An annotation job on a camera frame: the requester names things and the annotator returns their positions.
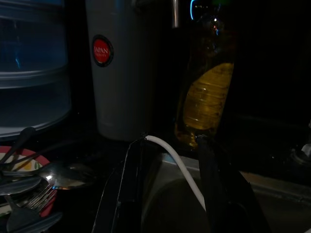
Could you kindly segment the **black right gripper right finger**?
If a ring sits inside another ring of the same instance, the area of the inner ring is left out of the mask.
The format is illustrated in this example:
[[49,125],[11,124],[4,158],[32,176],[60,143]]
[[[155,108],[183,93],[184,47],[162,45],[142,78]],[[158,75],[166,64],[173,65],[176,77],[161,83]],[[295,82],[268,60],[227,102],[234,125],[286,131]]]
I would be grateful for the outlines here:
[[224,150],[206,135],[197,135],[201,186],[212,233],[269,233],[251,184],[235,169]]

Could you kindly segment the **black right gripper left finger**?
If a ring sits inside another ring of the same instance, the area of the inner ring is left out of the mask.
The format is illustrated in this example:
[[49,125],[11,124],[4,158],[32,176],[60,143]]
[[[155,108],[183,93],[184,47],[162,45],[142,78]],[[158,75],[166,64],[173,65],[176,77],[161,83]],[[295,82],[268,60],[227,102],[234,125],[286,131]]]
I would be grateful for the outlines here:
[[109,175],[93,223],[93,233],[139,233],[144,181],[147,173],[146,140],[130,143],[123,161]]

